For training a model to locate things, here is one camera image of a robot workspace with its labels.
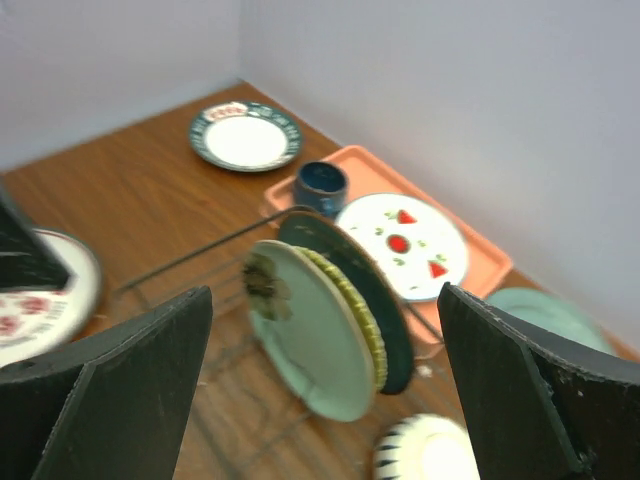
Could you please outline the white bowl blue striped outside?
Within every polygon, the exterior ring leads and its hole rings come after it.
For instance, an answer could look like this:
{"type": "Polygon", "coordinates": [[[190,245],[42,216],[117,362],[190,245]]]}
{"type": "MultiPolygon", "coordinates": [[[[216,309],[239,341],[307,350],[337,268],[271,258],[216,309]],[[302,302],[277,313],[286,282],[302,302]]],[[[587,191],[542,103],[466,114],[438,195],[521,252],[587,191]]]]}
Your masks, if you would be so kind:
{"type": "Polygon", "coordinates": [[[454,420],[420,413],[392,425],[372,457],[375,479],[479,480],[467,430],[454,420]]]}

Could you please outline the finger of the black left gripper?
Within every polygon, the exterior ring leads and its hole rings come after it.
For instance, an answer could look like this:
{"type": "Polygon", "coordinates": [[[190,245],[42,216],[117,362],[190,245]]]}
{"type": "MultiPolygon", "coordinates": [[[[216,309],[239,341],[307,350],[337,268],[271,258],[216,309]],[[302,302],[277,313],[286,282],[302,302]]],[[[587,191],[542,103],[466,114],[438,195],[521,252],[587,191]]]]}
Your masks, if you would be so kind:
{"type": "Polygon", "coordinates": [[[1,289],[59,290],[70,272],[40,240],[6,192],[1,193],[1,289]]]}

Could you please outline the black wire dish rack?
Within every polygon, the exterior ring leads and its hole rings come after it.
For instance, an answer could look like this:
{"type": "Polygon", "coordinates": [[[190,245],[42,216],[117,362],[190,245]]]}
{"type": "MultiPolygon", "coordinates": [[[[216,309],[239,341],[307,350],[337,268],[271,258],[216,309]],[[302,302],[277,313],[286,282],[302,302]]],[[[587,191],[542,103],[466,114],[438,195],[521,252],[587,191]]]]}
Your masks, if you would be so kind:
{"type": "Polygon", "coordinates": [[[312,414],[283,384],[254,338],[241,262],[271,238],[277,213],[129,281],[110,307],[124,321],[198,285],[213,295],[214,320],[174,471],[176,479],[369,479],[375,442],[416,413],[460,419],[442,345],[414,346],[417,371],[401,395],[376,398],[353,423],[312,414]]]}

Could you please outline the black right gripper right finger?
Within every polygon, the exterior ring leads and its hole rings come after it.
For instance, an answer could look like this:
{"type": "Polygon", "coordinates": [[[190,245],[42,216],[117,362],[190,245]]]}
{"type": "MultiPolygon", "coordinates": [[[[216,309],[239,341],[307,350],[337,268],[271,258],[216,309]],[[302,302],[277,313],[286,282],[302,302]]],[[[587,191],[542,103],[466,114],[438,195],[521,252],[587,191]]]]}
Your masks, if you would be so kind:
{"type": "Polygon", "coordinates": [[[481,478],[638,478],[638,363],[451,284],[437,307],[481,478]]]}

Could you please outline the white plate red characters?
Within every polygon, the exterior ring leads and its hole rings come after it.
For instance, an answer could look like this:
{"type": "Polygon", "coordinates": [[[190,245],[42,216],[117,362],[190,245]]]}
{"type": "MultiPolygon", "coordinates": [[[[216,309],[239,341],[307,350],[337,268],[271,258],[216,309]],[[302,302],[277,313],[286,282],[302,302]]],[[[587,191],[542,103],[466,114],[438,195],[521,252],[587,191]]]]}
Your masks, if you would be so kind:
{"type": "Polygon", "coordinates": [[[2,366],[71,341],[92,318],[102,296],[102,267],[84,242],[54,229],[37,228],[35,233],[62,260],[70,278],[58,291],[1,295],[2,366]]]}

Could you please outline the dark teal speckled plate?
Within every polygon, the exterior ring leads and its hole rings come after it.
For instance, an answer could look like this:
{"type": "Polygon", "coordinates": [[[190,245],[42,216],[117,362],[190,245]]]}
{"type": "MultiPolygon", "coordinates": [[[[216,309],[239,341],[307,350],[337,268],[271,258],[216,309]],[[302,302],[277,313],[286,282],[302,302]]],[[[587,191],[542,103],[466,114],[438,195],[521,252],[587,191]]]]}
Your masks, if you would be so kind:
{"type": "Polygon", "coordinates": [[[335,265],[366,301],[380,329],[388,361],[386,395],[408,387],[414,349],[401,304],[372,257],[344,230],[311,212],[293,212],[281,221],[277,238],[311,249],[335,265]]]}

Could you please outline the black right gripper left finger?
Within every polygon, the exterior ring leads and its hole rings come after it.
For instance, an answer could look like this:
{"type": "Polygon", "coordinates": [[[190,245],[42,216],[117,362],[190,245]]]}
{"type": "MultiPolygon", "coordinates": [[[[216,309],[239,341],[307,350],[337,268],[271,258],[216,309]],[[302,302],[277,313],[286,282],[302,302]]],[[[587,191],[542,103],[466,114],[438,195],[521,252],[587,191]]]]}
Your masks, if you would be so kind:
{"type": "Polygon", "coordinates": [[[212,318],[200,286],[3,367],[2,478],[172,478],[212,318]]]}

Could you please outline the mint green flower plate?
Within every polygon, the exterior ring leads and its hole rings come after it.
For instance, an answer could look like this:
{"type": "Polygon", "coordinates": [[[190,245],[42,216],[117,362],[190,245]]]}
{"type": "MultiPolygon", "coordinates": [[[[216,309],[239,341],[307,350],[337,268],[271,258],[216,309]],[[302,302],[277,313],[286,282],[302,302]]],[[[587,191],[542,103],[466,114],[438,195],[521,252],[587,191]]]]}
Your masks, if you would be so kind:
{"type": "Polygon", "coordinates": [[[291,391],[330,420],[363,417],[376,392],[374,362],[334,281],[277,240],[251,247],[242,281],[255,335],[291,391]]]}

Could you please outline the white plate dark patterned rim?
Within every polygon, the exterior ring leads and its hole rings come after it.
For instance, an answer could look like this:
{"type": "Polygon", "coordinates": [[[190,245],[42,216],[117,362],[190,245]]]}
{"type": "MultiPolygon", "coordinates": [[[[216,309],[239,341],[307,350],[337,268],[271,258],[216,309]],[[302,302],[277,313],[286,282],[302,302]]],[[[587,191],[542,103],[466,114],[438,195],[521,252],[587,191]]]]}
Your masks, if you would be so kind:
{"type": "Polygon", "coordinates": [[[300,153],[297,122],[263,103],[230,101],[200,111],[188,138],[206,162],[233,172],[259,173],[289,164],[300,153]]]}

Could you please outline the yellow woven round coaster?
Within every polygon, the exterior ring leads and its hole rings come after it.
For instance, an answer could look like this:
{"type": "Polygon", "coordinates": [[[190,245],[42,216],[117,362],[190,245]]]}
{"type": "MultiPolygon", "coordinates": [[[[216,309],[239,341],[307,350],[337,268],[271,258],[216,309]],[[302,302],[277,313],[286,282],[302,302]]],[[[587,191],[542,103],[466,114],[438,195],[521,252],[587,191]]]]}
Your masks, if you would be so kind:
{"type": "Polygon", "coordinates": [[[325,256],[306,247],[296,246],[296,249],[334,283],[346,300],[364,337],[373,362],[376,391],[381,392],[388,378],[387,353],[381,330],[367,302],[347,276],[325,256]]]}

